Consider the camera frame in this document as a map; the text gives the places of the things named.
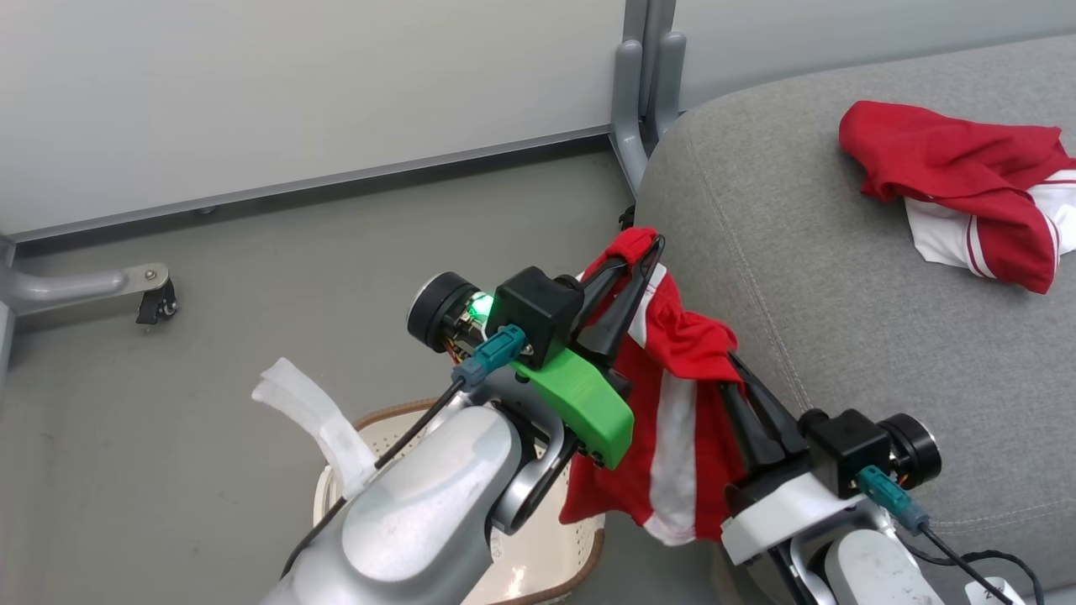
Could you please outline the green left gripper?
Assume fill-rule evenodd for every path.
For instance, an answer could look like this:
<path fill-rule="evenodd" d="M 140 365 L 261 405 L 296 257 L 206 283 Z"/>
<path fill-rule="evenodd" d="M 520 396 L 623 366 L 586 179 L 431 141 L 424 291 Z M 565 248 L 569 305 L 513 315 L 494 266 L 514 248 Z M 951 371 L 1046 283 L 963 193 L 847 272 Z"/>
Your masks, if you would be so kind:
<path fill-rule="evenodd" d="M 629 403 L 593 364 L 614 364 L 664 248 L 665 239 L 656 237 L 633 266 L 621 256 L 611 256 L 580 280 L 584 294 L 577 315 L 581 355 L 564 349 L 539 369 L 522 360 L 512 363 L 584 445 L 587 455 L 601 460 L 608 470 L 614 470 L 629 452 L 635 417 Z"/>

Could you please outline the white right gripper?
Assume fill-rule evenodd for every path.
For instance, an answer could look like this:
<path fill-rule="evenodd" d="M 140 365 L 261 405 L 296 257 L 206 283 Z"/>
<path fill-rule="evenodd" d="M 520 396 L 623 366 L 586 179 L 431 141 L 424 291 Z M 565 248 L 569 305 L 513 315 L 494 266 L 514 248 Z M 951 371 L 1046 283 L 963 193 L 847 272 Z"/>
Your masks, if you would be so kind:
<path fill-rule="evenodd" d="M 745 473 L 804 455 L 810 446 L 799 435 L 796 418 L 741 358 L 730 354 L 730 362 L 741 386 L 726 382 L 720 391 Z M 841 500 L 812 472 L 788 479 L 764 497 L 751 497 L 737 486 L 727 486 L 724 495 L 731 516 L 722 524 L 721 540 L 734 566 L 783 546 L 793 564 L 806 566 L 808 546 L 834 539 L 841 531 L 870 529 L 870 504 L 865 497 Z"/>

